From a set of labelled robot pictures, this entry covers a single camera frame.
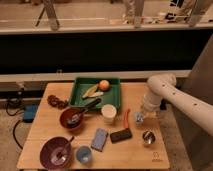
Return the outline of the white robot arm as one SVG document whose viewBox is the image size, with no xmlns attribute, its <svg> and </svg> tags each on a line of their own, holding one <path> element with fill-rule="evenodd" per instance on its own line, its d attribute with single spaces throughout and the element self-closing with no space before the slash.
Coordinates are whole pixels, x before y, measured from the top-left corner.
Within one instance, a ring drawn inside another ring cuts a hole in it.
<svg viewBox="0 0 213 171">
<path fill-rule="evenodd" d="M 213 106 L 178 90 L 173 73 L 153 75 L 148 78 L 147 85 L 148 91 L 144 94 L 141 105 L 143 118 L 156 111 L 161 100 L 165 99 L 213 136 Z"/>
</svg>

